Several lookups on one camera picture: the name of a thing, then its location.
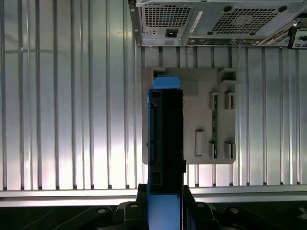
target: screw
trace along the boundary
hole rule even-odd
[[[197,204],[197,207],[205,207],[205,205],[202,204],[202,203],[198,203],[198,204]]]
[[[105,213],[106,210],[102,208],[102,209],[99,209],[97,212],[98,212],[98,213]]]
[[[236,209],[236,208],[232,208],[232,209],[230,209],[230,211],[232,212],[232,213],[235,213],[235,214],[238,214],[240,211],[238,210],[238,209]]]

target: cable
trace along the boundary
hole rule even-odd
[[[26,229],[27,227],[31,226],[32,224],[35,224],[35,223],[39,222],[42,218],[48,216],[54,209],[55,209],[55,207],[52,208],[50,211],[48,211],[46,214],[42,215],[42,216],[41,216],[40,218],[38,218],[37,220],[35,220],[35,221],[33,221],[33,222],[27,224],[26,226],[24,226],[24,227],[21,228],[20,230],[24,230],[24,229]]]
[[[92,208],[93,208],[93,207],[89,207],[89,208],[88,208],[88,209],[86,209],[85,211],[83,211],[83,212],[79,213],[78,215],[76,215],[76,216],[74,216],[74,217],[70,218],[69,220],[65,221],[64,223],[62,223],[62,224],[58,225],[58,226],[57,226],[57,227],[55,227],[53,230],[55,230],[55,229],[57,229],[57,228],[61,227],[63,224],[66,224],[67,222],[71,221],[72,219],[75,219],[75,218],[76,218],[76,217],[78,217],[79,215],[83,214],[84,212],[87,212],[88,210],[90,210],[90,209],[92,209]]]

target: corrugated metal wall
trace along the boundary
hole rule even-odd
[[[307,184],[307,52],[141,50],[126,0],[0,3],[1,190],[145,182],[142,66],[238,68],[237,161],[189,166],[189,186]]]
[[[237,161],[190,165],[189,186],[307,184],[306,60],[278,48],[144,49],[146,67],[238,69]]]

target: ventilation grille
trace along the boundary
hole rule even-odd
[[[288,34],[285,34],[284,36],[281,36],[280,38],[278,38],[277,40],[274,41],[273,44],[288,44],[290,41],[290,38],[288,36]]]
[[[146,7],[145,18],[147,27],[184,27],[189,17],[191,8],[176,5],[163,7]]]
[[[213,32],[217,35],[256,33],[277,15],[276,9],[234,9],[230,13],[223,13]]]

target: label sticker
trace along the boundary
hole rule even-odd
[[[196,17],[196,19],[195,19],[195,22],[194,22],[194,24],[193,24],[193,26],[192,26],[192,28],[191,28],[190,33],[193,33],[193,32],[194,32],[194,30],[195,30],[195,28],[196,28],[196,26],[197,26],[197,24],[198,24],[198,22],[199,22],[199,20],[200,20],[200,18],[201,18],[201,16],[202,16],[202,13],[203,13],[203,11],[200,11],[200,12],[198,13],[198,15],[197,15],[197,17]]]

